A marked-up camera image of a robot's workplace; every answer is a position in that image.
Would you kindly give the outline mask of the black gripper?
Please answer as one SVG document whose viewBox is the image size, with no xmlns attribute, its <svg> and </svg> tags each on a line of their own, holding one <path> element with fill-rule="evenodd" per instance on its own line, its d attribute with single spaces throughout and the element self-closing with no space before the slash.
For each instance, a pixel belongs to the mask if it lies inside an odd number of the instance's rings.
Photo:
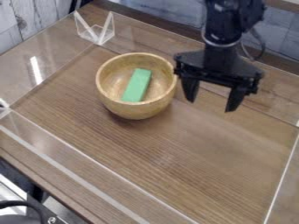
<svg viewBox="0 0 299 224">
<path fill-rule="evenodd" d="M 246 95 L 258 92 L 265 72 L 239 56 L 235 46 L 206 45 L 203 50 L 178 52 L 174 60 L 174 71 L 182 79 L 182 89 L 189 102 L 197 100 L 202 81 L 233 88 L 227 112 L 238 109 Z"/>
</svg>

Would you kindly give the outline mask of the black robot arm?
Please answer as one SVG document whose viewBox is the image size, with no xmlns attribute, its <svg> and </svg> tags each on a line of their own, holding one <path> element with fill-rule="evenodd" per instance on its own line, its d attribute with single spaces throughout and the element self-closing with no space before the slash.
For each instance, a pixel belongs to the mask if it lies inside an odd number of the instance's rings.
<svg viewBox="0 0 299 224">
<path fill-rule="evenodd" d="M 264 20 L 264 0 L 205 0 L 207 17 L 203 31 L 205 48 L 174 55 L 174 73 L 182 80 L 185 97 L 194 102 L 201 83 L 230 88 L 226 110 L 238 109 L 245 98 L 258 92 L 265 72 L 242 59 L 238 44 L 242 34 L 255 31 Z"/>
</svg>

